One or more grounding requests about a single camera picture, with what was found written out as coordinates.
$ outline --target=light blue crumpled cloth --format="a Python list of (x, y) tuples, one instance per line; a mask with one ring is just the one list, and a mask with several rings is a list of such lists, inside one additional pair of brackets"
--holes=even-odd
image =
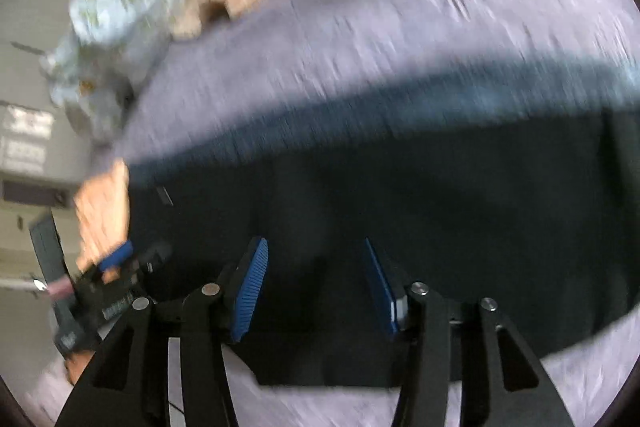
[(41, 65), (51, 100), (79, 134), (112, 141), (170, 42), (184, 0), (71, 0), (71, 30)]

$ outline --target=crumpled clothing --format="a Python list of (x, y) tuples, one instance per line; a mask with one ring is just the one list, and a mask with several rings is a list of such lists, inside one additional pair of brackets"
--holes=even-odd
[(71, 30), (41, 60), (51, 100), (97, 142), (121, 131), (127, 107), (167, 48), (184, 0), (71, 0)]

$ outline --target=metal screw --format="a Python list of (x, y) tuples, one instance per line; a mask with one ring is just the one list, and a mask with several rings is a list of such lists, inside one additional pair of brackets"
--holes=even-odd
[(133, 306), (133, 309), (138, 311), (144, 310), (147, 306), (149, 306), (149, 299), (147, 299), (146, 297), (138, 297), (133, 301), (133, 304), (131, 306)]
[(411, 291), (418, 295), (427, 295), (429, 287), (424, 282), (414, 282), (411, 285)]
[(213, 295), (218, 295), (220, 291), (220, 286), (218, 286), (214, 282), (210, 282), (202, 287), (202, 294), (207, 297), (212, 297)]
[(495, 312), (498, 309), (498, 303), (491, 297), (485, 297), (484, 299), (482, 299), (480, 301), (480, 305), (488, 312)]

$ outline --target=black garment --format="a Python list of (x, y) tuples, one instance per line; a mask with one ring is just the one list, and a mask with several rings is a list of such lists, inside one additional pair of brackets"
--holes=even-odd
[(359, 258), (374, 238), (415, 280), (497, 300), (539, 357), (628, 312), (640, 287), (633, 116), (529, 120), (186, 169), (132, 187), (130, 237), (174, 256), (158, 299), (215, 279), (253, 235), (270, 259), (235, 351), (261, 383), (398, 385)]

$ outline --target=gray mattress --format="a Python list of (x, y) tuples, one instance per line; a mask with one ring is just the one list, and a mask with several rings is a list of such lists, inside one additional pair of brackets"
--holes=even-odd
[[(173, 156), (278, 108), (373, 89), (393, 82), (399, 73), (514, 55), (524, 60), (545, 55), (634, 64), (638, 46), (640, 15), (632, 0), (265, 0), (237, 22), (217, 25), (197, 41), (174, 44), (142, 93), (123, 136), (97, 153), (94, 168), (104, 169), (114, 157), (132, 163)], [(556, 95), (564, 98), (554, 107), (579, 110), (588, 98), (585, 89), (560, 90)], [(535, 94), (540, 92), (529, 93), (529, 102), (539, 100)], [(607, 85), (598, 93), (602, 105), (640, 100), (639, 87), (629, 79), (623, 90)], [(476, 93), (478, 100), (482, 104), (465, 107), (471, 121), (523, 117), (520, 106), (509, 113), (504, 111), (507, 104), (497, 111), (492, 100)], [(454, 103), (463, 99), (454, 98)], [(452, 115), (460, 113), (455, 104), (448, 113), (446, 107), (435, 106), (423, 107), (430, 123), (450, 123)], [(536, 108), (529, 103), (527, 114)], [(294, 139), (300, 142), (297, 130), (289, 131), (279, 131), (271, 149), (292, 146)], [(264, 140), (255, 136), (234, 140), (230, 145), (221, 141), (210, 156), (244, 161), (264, 147)], [(390, 424), (395, 391), (262, 389), (233, 354), (227, 355), (241, 426)], [(639, 355), (636, 308), (594, 339), (544, 363), (576, 426), (591, 427)], [(452, 385), (448, 426), (456, 425), (459, 399), (460, 388)]]

